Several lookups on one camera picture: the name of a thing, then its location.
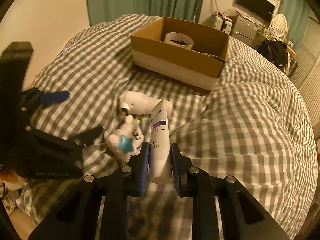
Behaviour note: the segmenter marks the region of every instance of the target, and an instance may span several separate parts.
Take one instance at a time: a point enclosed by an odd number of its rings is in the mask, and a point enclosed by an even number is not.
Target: white cup
[[[186,45],[180,45],[173,41],[183,41]],[[193,40],[189,36],[184,35],[182,33],[167,33],[164,37],[164,42],[185,49],[191,49],[194,44]]]

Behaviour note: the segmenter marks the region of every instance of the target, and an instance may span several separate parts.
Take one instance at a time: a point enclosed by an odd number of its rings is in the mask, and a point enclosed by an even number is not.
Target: black bag
[[[277,68],[281,68],[288,63],[287,44],[282,41],[264,40],[257,48],[257,52],[276,65]]]

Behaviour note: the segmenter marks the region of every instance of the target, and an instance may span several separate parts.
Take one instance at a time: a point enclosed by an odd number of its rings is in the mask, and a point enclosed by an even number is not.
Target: bed
[[[130,34],[157,17],[124,15],[72,38],[31,87],[68,90],[70,98],[41,110],[36,128],[67,139],[100,124],[104,135],[119,124],[117,103],[126,90],[173,102],[171,143],[212,176],[235,176],[293,239],[316,190],[316,146],[299,92],[273,64],[230,37],[226,64],[216,88],[204,95],[132,64]],[[150,117],[141,117],[150,137]],[[96,177],[118,168],[103,141],[83,151],[84,174]],[[35,224],[79,179],[28,183],[17,203]],[[128,199],[129,239],[191,239],[192,200],[174,186],[148,183],[143,198]]]

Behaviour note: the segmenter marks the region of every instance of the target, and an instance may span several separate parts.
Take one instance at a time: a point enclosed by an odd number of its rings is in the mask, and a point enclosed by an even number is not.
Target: cable
[[[275,10],[276,10],[276,8],[278,8],[279,1],[280,1],[280,0],[273,0],[273,1],[276,1],[276,5],[275,5],[275,9],[273,10],[273,13],[272,13],[271,18],[273,18],[273,17],[275,16]]]
[[[2,181],[2,185],[0,185],[1,191],[0,191],[0,201],[6,197],[6,195],[9,193],[8,188]]]
[[[214,0],[214,2],[216,3],[217,12],[219,12],[217,0]],[[211,12],[211,14],[214,14],[214,13],[212,12],[212,0],[210,0],[210,12]]]

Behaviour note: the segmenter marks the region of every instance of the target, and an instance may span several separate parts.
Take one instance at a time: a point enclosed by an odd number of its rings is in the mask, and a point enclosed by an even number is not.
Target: open box
[[[189,36],[194,41],[192,49],[162,42],[169,32]],[[184,83],[212,90],[225,63],[228,38],[228,34],[209,26],[159,18],[132,34],[133,62]]]

